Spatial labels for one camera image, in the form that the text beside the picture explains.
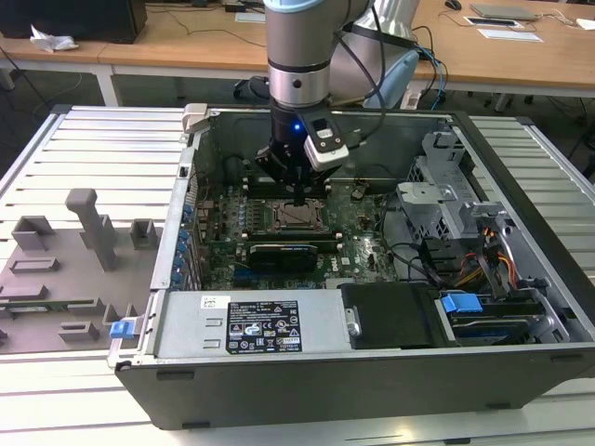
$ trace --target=warning label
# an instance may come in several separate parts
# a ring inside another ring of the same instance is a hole
[[[230,302],[225,348],[232,355],[301,351],[298,302]]]

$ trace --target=paper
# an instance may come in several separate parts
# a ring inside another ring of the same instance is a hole
[[[587,31],[595,30],[595,20],[576,19],[576,23],[583,30],[587,30]]]
[[[33,25],[31,25],[31,32],[33,33],[33,36],[30,39],[32,44],[37,46],[39,49],[47,51],[48,53],[78,48],[78,45],[74,42],[74,39],[70,35],[60,35],[56,37],[54,35],[37,31]]]
[[[264,23],[266,16],[259,12],[236,12],[235,21],[247,21],[250,23]]]
[[[543,42],[533,33],[517,33],[516,31],[477,30],[488,39],[519,40],[523,42]]]

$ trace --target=metal bracket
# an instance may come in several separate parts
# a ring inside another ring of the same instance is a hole
[[[502,203],[483,202],[483,203],[463,203],[458,211],[461,221],[463,222],[463,233],[477,232],[477,218],[488,217],[496,218],[497,216],[507,215],[507,211]]]
[[[188,104],[182,114],[184,133],[195,133],[209,127],[208,117],[206,104]]]

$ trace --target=white cloth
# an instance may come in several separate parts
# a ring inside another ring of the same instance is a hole
[[[78,48],[78,45],[74,42],[74,39],[70,35],[60,35],[56,37],[54,35],[37,31],[33,25],[31,25],[31,31],[33,33],[33,36],[30,39],[31,42],[39,49],[43,49],[48,53],[53,53],[54,51],[61,51],[64,49]]]

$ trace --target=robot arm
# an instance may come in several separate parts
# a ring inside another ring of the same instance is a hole
[[[418,1],[404,2],[415,4],[415,14]],[[376,0],[375,5],[387,14],[380,16],[384,19],[383,35],[391,36],[395,32],[395,21],[390,14],[394,13],[394,5],[400,4],[400,0]],[[349,150],[363,140],[357,130],[349,134],[340,132],[327,101],[333,84],[331,70],[339,80],[338,85],[358,85],[352,98],[359,96],[360,90],[364,96],[372,89],[369,82],[366,88],[365,81],[362,84],[361,79],[352,77],[354,72],[358,76],[363,74],[357,66],[345,61],[344,51],[336,52],[337,32],[358,18],[362,22],[352,28],[360,32],[359,57],[375,67],[370,72],[376,83],[384,76],[377,63],[380,45],[374,38],[379,33],[377,29],[370,32],[369,17],[364,16],[372,5],[372,0],[265,0],[272,131],[269,146],[258,153],[256,161],[278,184],[293,191],[297,201],[312,188],[322,187],[349,156]],[[371,59],[365,57],[366,45],[374,45]],[[331,63],[335,53],[342,59]],[[400,78],[409,75],[405,85],[414,69],[415,64],[410,74],[400,75]]]

